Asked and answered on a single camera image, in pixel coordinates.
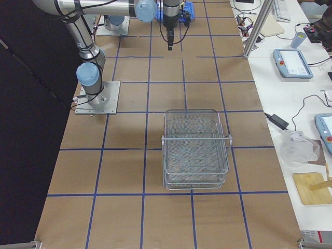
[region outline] blue object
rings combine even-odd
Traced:
[[[123,23],[123,21],[125,20],[125,17],[124,16],[112,16],[112,15],[108,15],[107,19],[114,26],[119,26],[120,24]]]
[[[284,78],[311,79],[313,74],[299,49],[275,49],[275,64]]]
[[[94,85],[99,78],[97,66],[91,62],[85,62],[76,70],[78,81],[85,87]]]
[[[151,22],[157,13],[157,6],[154,0],[141,0],[135,7],[137,18],[143,22]]]
[[[195,19],[195,10],[193,8],[193,3],[192,2],[186,1],[185,7],[183,8],[183,10],[186,10],[186,11],[188,11],[191,14],[191,17],[190,17],[191,21],[193,21]],[[162,22],[163,21],[163,17],[162,16],[163,16],[162,5],[161,5],[161,13],[160,13],[160,5],[159,5],[159,2],[157,2],[156,19],[159,22]],[[185,19],[184,18],[180,18],[179,21],[180,22],[184,22]]]
[[[315,116],[315,124],[321,135],[321,139],[327,147],[328,152],[332,154],[332,114],[318,114]]]

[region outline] wooden board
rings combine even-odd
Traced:
[[[250,19],[255,23],[257,16],[250,16]],[[273,35],[280,35],[285,33],[285,30],[277,23],[274,16],[268,15],[263,27],[261,28],[260,33],[265,36],[273,36]]]
[[[310,190],[310,185],[324,181],[321,173],[293,174],[293,180],[303,205],[332,204],[332,196],[328,188]]]

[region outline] cable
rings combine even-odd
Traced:
[[[186,32],[185,32],[185,34],[183,35],[183,37],[182,37],[179,41],[177,41],[177,42],[175,42],[175,43],[173,43],[173,44],[179,44],[180,42],[182,42],[182,41],[184,40],[184,38],[186,37],[188,30],[189,30],[189,25],[188,25],[188,27],[187,27],[187,29],[186,29]],[[165,42],[168,43],[168,40],[165,38],[165,36],[164,36],[164,34],[162,33],[162,30],[161,30],[161,0],[159,0],[159,31],[160,31],[160,34],[161,34],[162,39],[163,39]]]
[[[81,10],[89,9],[89,8],[94,8],[94,7],[104,6],[104,5],[107,5],[107,4],[114,3],[114,2],[116,2],[116,1],[118,1],[118,0],[108,1],[108,2],[103,3],[103,4],[95,4],[95,5],[89,5],[89,6],[81,7]],[[74,10],[70,11],[70,12],[67,13],[67,14],[60,15],[59,17],[55,17],[55,18],[53,18],[53,19],[48,19],[48,20],[53,21],[53,20],[57,20],[57,19],[64,18],[64,17],[69,17],[71,14],[74,14],[74,13],[76,13],[76,12],[77,12],[77,10],[74,9]]]
[[[308,23],[298,23],[298,24],[296,24],[296,25],[294,26],[295,34],[297,33],[297,31],[296,31],[296,27],[297,27],[297,26],[300,26],[300,25],[303,25],[303,24],[308,25]],[[293,40],[293,39],[294,39],[294,38],[284,38],[284,37],[280,37],[279,35],[276,35],[276,37],[278,37],[278,38],[280,38],[280,39],[283,39],[283,40]]]
[[[316,94],[313,94],[313,95],[310,95],[310,96],[305,97],[305,98],[302,100],[302,101],[303,101],[303,105],[302,105],[302,107],[301,107],[300,110],[297,112],[297,114],[292,118],[292,123],[294,124],[295,131],[296,131],[297,128],[296,128],[296,124],[295,124],[295,122],[294,122],[294,118],[295,118],[297,115],[299,115],[300,111],[304,108],[304,106],[305,106],[305,100],[308,99],[308,98],[310,98],[310,97],[313,97],[313,96],[319,98],[319,99],[321,100],[321,102],[322,102],[326,107],[332,107],[332,105],[329,105],[328,103],[325,104],[324,100],[323,100],[321,97],[319,97],[318,95],[316,95]]]
[[[283,40],[293,40],[293,38],[283,38],[283,37],[280,37],[279,35],[276,35],[276,37],[283,39]]]
[[[93,32],[92,33],[93,33],[93,41],[94,41],[95,44],[96,44],[96,42],[95,42],[95,35],[97,33],[97,29],[98,29],[99,26],[103,26],[104,25],[103,23],[99,24],[101,17],[102,17],[102,15],[99,16],[98,21],[96,22],[96,25],[93,27]]]
[[[320,63],[323,63],[323,62],[325,62],[325,61],[328,61],[329,59],[332,59],[332,56],[330,56],[329,58],[327,58],[327,59],[325,59],[325,60],[323,60],[323,61],[320,61],[320,62],[310,63],[310,64],[308,64],[308,66],[313,66],[313,65],[316,65],[316,64],[320,64]]]
[[[81,16],[82,21],[83,21],[85,27],[87,28],[89,34],[92,35],[92,33],[91,33],[91,31],[90,31],[90,27],[88,26],[87,20],[85,20],[84,15],[80,15],[80,16]]]
[[[77,29],[77,31],[78,31],[80,37],[82,38],[82,40],[83,40],[83,42],[84,42],[84,44],[85,44],[85,46],[88,47],[88,45],[86,44],[86,42],[85,42],[85,40],[84,40],[84,38],[83,38],[83,35],[82,35],[81,31],[79,30],[78,26],[76,25],[76,23],[74,23],[74,26],[76,27],[76,29]],[[100,74],[101,82],[103,82],[103,75],[102,75],[102,72],[101,72],[101,66],[98,64],[98,61],[97,61],[96,58],[94,58],[94,60],[95,60],[95,62],[96,62],[96,64],[97,64],[97,66],[98,66],[98,70],[99,70],[99,74]],[[73,109],[74,107],[76,107],[76,106],[78,106],[78,105],[83,105],[83,104],[86,104],[86,103],[89,103],[89,102],[93,101],[93,100],[94,100],[95,98],[97,98],[97,96],[103,91],[102,87],[103,87],[103,84],[101,83],[101,84],[100,84],[100,89],[99,89],[98,93],[96,93],[95,96],[94,96],[92,99],[90,99],[90,100],[88,100],[88,101],[86,101],[86,102],[80,103],[80,104],[73,105],[73,106],[70,107],[70,110],[75,111],[75,110]]]
[[[254,27],[253,20],[250,19],[249,17],[245,17],[243,13],[236,15],[235,19],[238,23],[238,29],[242,33],[241,39],[244,38],[244,37],[247,37],[249,30]],[[247,27],[244,26],[244,23],[245,23],[246,19],[248,19],[251,22]]]

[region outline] touchscreen display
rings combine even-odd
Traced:
[[[326,126],[327,126],[327,129],[330,131],[330,133],[332,132],[332,116],[329,116],[329,117],[322,117]]]
[[[298,51],[280,51],[283,61],[289,74],[308,75],[306,66]]]

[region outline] metal pole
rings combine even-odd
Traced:
[[[253,47],[256,43],[257,37],[259,36],[261,28],[263,27],[269,13],[270,13],[273,3],[274,3],[274,0],[265,0],[264,1],[263,5],[260,9],[260,12],[258,13],[256,22],[254,23],[253,30],[250,33],[250,36],[244,47],[243,57],[245,59],[247,59],[249,57],[249,54],[251,53],[251,50],[253,49]]]

